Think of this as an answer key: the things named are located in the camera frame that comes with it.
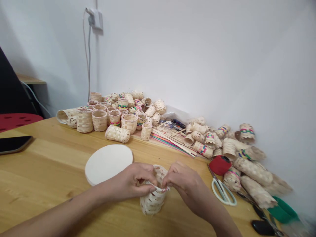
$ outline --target hand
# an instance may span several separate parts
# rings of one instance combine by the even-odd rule
[[[104,194],[104,201],[124,201],[130,198],[141,197],[156,190],[149,184],[142,184],[144,180],[149,180],[157,186],[157,179],[154,176],[154,167],[150,164],[132,163],[121,173],[115,175],[95,187]]]

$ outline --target scissors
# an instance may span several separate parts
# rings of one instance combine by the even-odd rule
[[[237,200],[234,197],[233,193],[228,189],[228,187],[222,183],[220,180],[218,180],[218,178],[215,176],[215,174],[213,173],[213,171],[211,170],[211,168],[209,167],[209,165],[207,165],[208,169],[210,170],[212,176],[213,176],[213,181],[212,181],[212,190],[213,193],[215,194],[215,196],[217,197],[217,199],[225,204],[225,205],[229,205],[229,206],[236,206],[237,205]],[[217,186],[218,191],[220,192],[221,197],[217,194],[217,192],[215,191],[215,187],[214,185]],[[228,197],[228,194],[226,192],[226,190],[228,191],[229,195],[232,197],[233,202],[231,202],[231,200]]]

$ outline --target white round lid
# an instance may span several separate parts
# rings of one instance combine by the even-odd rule
[[[112,178],[133,163],[133,153],[125,145],[113,144],[97,150],[87,161],[85,174],[90,185],[95,186]]]

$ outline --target black phone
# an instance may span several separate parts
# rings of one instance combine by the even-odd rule
[[[0,138],[0,155],[19,152],[32,140],[32,136]]]

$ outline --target wooden table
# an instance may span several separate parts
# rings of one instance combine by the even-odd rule
[[[0,134],[3,137],[32,135],[35,140],[21,153],[0,156],[0,232],[52,208],[90,187],[85,164],[98,149],[119,142],[104,138],[104,132],[82,134],[50,118]],[[211,188],[207,162],[131,137],[126,146],[134,161],[162,165],[179,160],[195,169]],[[225,206],[244,237],[259,236],[251,220],[259,217],[237,195],[236,207]],[[210,224],[194,215],[172,189],[161,211],[145,216],[139,199],[105,205],[74,226],[68,236],[215,236]]]

